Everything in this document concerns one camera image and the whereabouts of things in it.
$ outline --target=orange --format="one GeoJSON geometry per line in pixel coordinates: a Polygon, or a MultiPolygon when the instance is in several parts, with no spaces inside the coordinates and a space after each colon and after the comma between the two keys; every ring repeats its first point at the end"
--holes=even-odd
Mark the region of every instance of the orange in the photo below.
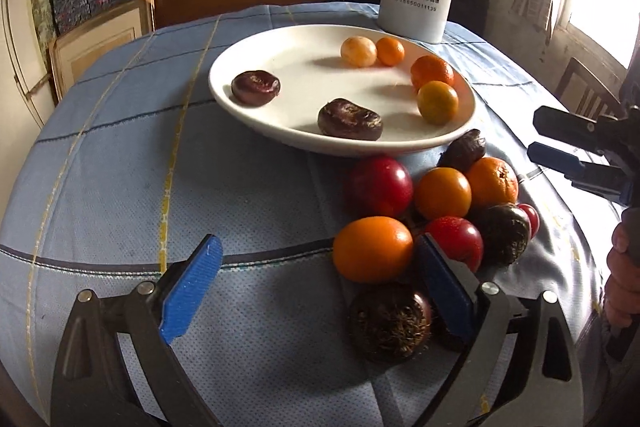
{"type": "Polygon", "coordinates": [[[411,66],[411,82],[420,89],[427,82],[438,80],[453,86],[453,68],[438,55],[428,54],[416,59],[411,66]]]}
{"type": "Polygon", "coordinates": [[[427,123],[444,125],[458,112],[458,94],[449,84],[428,82],[418,91],[418,110],[427,123]]]}
{"type": "Polygon", "coordinates": [[[518,179],[511,166],[500,158],[480,158],[466,172],[471,185],[473,206],[515,203],[518,179]]]}
{"type": "Polygon", "coordinates": [[[427,219],[465,217],[471,207],[471,187],[465,175],[451,167],[436,167],[414,190],[415,207],[427,219]]]}
{"type": "Polygon", "coordinates": [[[382,37],[376,42],[378,60],[385,66],[397,66],[404,59],[402,42],[393,37],[382,37]]]}
{"type": "Polygon", "coordinates": [[[398,277],[411,262],[414,238],[392,217],[365,217],[334,238],[334,264],[354,282],[375,284],[398,277]]]}
{"type": "Polygon", "coordinates": [[[376,45],[366,37],[349,37],[340,47],[342,60],[356,68],[368,68],[376,63],[376,45]]]}

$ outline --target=table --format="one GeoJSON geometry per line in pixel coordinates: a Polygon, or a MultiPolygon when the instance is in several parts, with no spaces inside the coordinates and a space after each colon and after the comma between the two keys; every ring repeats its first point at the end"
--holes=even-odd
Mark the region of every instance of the table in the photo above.
{"type": "MultiPolygon", "coordinates": [[[[172,347],[225,426],[415,421],[456,355],[431,343],[381,371],[353,354],[344,320],[355,288],[330,259],[331,237],[350,220],[341,179],[353,161],[255,134],[217,107],[207,84],[215,58],[240,39],[292,24],[375,28],[376,12],[345,3],[258,6],[162,28],[105,55],[69,90],[32,148],[0,228],[0,317],[10,325],[0,330],[0,359],[37,411],[48,414],[75,295],[87,287],[99,296],[128,293],[210,232],[222,239],[224,264],[172,347]]],[[[618,210],[529,162],[526,146],[540,139],[533,111],[561,106],[523,69],[453,23],[442,44],[425,47],[469,79],[488,153],[509,161],[520,199],[542,216],[526,253],[494,280],[514,295],[558,294],[586,392],[597,394],[597,311],[618,210]]],[[[417,178],[441,152],[401,160],[417,178]]],[[[130,340],[121,340],[141,402],[161,416],[130,340]]],[[[502,364],[478,411],[503,374],[502,364]]]]}

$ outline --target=red tomato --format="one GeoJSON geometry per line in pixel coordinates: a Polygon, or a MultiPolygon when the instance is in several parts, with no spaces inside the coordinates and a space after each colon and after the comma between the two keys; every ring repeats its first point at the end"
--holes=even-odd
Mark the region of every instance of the red tomato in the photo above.
{"type": "Polygon", "coordinates": [[[540,216],[538,215],[538,212],[527,203],[519,204],[518,208],[524,210],[527,217],[529,217],[529,222],[531,224],[531,237],[534,237],[540,229],[540,216]]]}
{"type": "Polygon", "coordinates": [[[360,216],[397,217],[414,197],[414,183],[401,163],[389,156],[359,161],[344,186],[349,207],[360,216]]]}
{"type": "Polygon", "coordinates": [[[449,259],[465,263],[475,273],[482,263],[482,237],[478,229],[462,217],[439,217],[424,229],[430,233],[449,259]]]}

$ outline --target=metal screw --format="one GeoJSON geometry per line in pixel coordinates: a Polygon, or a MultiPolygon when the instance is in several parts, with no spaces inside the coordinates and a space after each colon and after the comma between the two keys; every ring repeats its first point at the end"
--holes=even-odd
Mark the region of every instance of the metal screw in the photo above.
{"type": "Polygon", "coordinates": [[[483,282],[482,286],[480,287],[482,288],[482,291],[487,295],[496,295],[500,291],[500,288],[498,288],[498,286],[491,281],[483,282]]]}
{"type": "Polygon", "coordinates": [[[542,298],[545,299],[545,301],[547,301],[549,304],[555,304],[556,302],[558,302],[558,296],[551,290],[543,292],[542,298]]]}
{"type": "Polygon", "coordinates": [[[141,282],[136,290],[138,290],[138,293],[140,295],[149,295],[149,293],[152,293],[153,290],[156,288],[156,285],[154,285],[151,281],[145,281],[145,282],[141,282]]]}
{"type": "Polygon", "coordinates": [[[79,302],[89,302],[91,300],[92,295],[93,294],[92,294],[91,290],[82,290],[78,294],[78,301],[79,302]]]}

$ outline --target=human hand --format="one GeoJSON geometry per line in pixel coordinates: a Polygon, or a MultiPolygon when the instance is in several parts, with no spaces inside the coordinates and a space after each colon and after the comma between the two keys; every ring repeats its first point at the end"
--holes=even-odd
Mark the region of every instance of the human hand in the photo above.
{"type": "Polygon", "coordinates": [[[613,231],[611,243],[613,248],[607,256],[611,276],[604,286],[604,311],[612,326],[626,328],[631,325],[631,315],[640,314],[640,267],[625,253],[629,238],[622,223],[613,231]]]}

